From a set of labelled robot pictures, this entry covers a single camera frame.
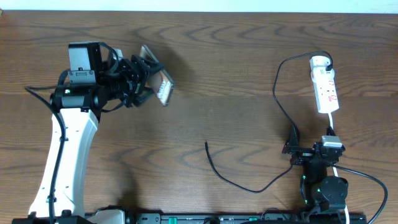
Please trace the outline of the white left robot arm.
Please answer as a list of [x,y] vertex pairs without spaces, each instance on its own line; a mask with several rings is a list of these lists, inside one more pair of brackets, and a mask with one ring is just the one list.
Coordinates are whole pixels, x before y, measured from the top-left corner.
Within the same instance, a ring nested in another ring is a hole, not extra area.
[[106,104],[140,106],[152,95],[169,101],[171,78],[148,46],[137,55],[123,56],[104,42],[72,42],[70,66],[64,70],[45,106],[52,112],[52,139],[44,175],[28,216],[16,223],[131,223],[127,211],[106,208],[93,216],[85,213],[83,194],[88,154]]

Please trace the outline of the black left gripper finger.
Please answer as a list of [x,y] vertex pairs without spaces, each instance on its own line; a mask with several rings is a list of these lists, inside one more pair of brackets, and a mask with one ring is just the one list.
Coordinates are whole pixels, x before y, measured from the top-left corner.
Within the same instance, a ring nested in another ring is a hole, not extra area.
[[149,87],[145,87],[142,91],[142,93],[138,94],[136,93],[134,95],[134,99],[133,99],[133,105],[135,107],[140,107],[142,104],[144,104],[150,97],[152,97],[154,95],[154,91],[153,89],[149,88]]
[[164,69],[164,65],[160,62],[155,62],[153,60],[148,60],[138,55],[133,55],[131,57],[131,62],[133,67],[142,74],[154,75],[155,73]]

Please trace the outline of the Galaxy smartphone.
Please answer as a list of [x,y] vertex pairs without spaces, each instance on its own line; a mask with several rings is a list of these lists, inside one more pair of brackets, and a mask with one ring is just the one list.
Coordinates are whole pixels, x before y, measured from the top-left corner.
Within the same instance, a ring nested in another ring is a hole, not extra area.
[[[160,63],[146,45],[142,45],[139,55],[146,60]],[[174,90],[174,80],[163,68],[154,75],[149,76],[149,79],[146,83],[146,88],[150,88],[152,90],[162,106],[168,106],[172,96],[172,92]]]

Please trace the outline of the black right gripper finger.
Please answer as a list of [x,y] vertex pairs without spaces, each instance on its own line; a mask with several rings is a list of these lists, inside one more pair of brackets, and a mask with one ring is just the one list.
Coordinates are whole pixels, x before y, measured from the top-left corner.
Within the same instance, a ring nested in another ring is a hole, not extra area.
[[282,149],[283,154],[295,154],[298,151],[298,146],[284,146]]
[[299,147],[299,130],[295,125],[291,125],[289,129],[289,136],[285,142],[287,149],[296,149]]

